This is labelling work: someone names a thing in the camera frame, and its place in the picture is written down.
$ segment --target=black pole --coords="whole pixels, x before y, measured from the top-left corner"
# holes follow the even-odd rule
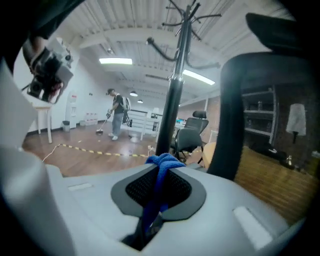
[[[170,80],[169,88],[166,94],[163,116],[156,145],[155,154],[160,156],[163,153],[168,153],[172,136],[174,134],[175,123],[178,115],[178,109],[183,89],[182,73],[184,71],[185,59],[188,49],[188,33],[191,22],[188,19],[190,13],[190,5],[186,7],[183,17],[183,23],[178,40],[178,54],[175,63],[174,72]]]

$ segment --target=table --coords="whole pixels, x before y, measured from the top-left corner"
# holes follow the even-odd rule
[[[49,143],[52,143],[52,138],[51,138],[51,107],[50,106],[35,106],[34,108],[38,112],[38,116],[37,116],[38,134],[41,134],[40,112],[46,111],[46,124],[47,124],[47,130],[48,130],[48,140],[49,140]]]
[[[212,157],[214,156],[214,152],[215,152],[215,149],[216,149],[216,142],[211,142],[211,143],[208,143],[206,144],[204,147],[203,147],[203,152],[202,152],[202,160],[203,160],[203,163],[204,163],[204,167],[205,168],[209,168],[209,165],[211,163],[211,160],[212,160]]]

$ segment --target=blue strap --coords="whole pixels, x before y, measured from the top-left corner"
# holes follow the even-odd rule
[[[159,172],[153,189],[153,198],[143,210],[142,222],[144,225],[144,231],[147,231],[158,216],[158,213],[164,212],[168,209],[168,203],[163,201],[163,184],[167,171],[171,168],[184,167],[186,165],[178,161],[169,153],[163,153],[160,156],[149,156],[145,163],[156,164],[159,166]]]

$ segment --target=jeans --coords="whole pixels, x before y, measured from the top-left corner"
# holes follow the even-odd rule
[[[117,136],[117,137],[119,136],[123,116],[124,116],[124,113],[118,113],[113,115],[112,134],[114,136]]]

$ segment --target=ceiling light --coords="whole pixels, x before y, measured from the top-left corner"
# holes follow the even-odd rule
[[[100,58],[101,64],[128,64],[132,65],[131,58]]]
[[[130,92],[130,95],[133,96],[133,97],[137,97],[137,96],[138,96],[138,94],[136,93],[135,90],[133,90],[132,92]]]
[[[206,77],[204,77],[204,76],[202,76],[202,75],[199,75],[199,74],[197,74],[197,73],[194,73],[194,72],[192,72],[192,71],[190,71],[190,70],[184,70],[183,72],[182,72],[184,75],[186,75],[186,76],[189,76],[189,77],[192,77],[192,78],[195,78],[195,79],[198,79],[198,80],[200,80],[200,81],[202,81],[202,82],[205,82],[205,83],[207,83],[207,84],[209,84],[209,85],[214,85],[216,82],[214,82],[214,81],[212,81],[212,80],[210,80],[210,79],[208,79],[208,78],[206,78]]]

